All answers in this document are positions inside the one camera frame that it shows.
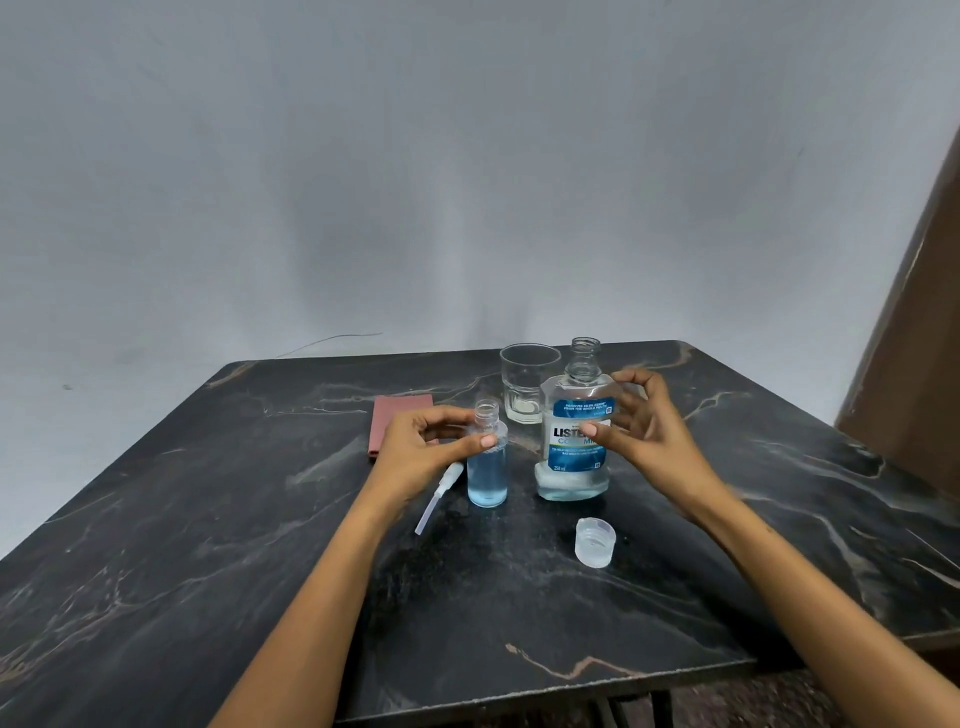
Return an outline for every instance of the drinking glass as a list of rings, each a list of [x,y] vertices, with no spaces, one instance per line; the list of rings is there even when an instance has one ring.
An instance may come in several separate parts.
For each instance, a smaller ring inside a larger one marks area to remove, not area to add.
[[[500,351],[507,418],[522,425],[543,420],[540,385],[561,371],[561,354],[545,344],[511,344]]]

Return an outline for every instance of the hand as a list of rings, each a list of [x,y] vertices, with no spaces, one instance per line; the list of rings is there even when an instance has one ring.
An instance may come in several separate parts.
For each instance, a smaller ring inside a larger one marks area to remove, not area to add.
[[[397,412],[387,425],[376,465],[361,497],[389,509],[393,518],[450,464],[496,445],[496,435],[467,435],[473,410],[436,406]],[[446,445],[431,440],[453,439]]]
[[[646,369],[612,376],[642,386],[646,399],[624,388],[611,417],[613,427],[586,423],[580,426],[583,433],[623,455],[685,518],[696,521],[698,506],[710,498],[733,497],[693,442],[663,377]]]

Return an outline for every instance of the gray wall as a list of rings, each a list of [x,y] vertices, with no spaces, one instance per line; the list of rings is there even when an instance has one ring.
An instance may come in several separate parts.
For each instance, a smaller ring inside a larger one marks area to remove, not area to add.
[[[956,0],[6,0],[0,553],[222,364],[683,338],[830,421]]]

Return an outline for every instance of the person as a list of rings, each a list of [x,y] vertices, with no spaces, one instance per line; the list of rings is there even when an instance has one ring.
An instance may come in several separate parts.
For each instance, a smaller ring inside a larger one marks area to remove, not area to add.
[[[585,434],[623,455],[722,547],[854,725],[960,726],[960,690],[864,612],[720,480],[656,373],[617,372],[612,426]],[[397,414],[356,501],[317,566],[213,718],[212,728],[333,722],[344,663],[373,555],[407,502],[493,435],[466,435],[469,409]],[[435,438],[454,439],[429,445]]]

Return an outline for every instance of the blue liquid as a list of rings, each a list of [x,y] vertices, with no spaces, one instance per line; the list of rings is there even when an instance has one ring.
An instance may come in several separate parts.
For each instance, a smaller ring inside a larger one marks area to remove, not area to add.
[[[493,508],[507,499],[506,443],[467,459],[467,496],[481,508]]]

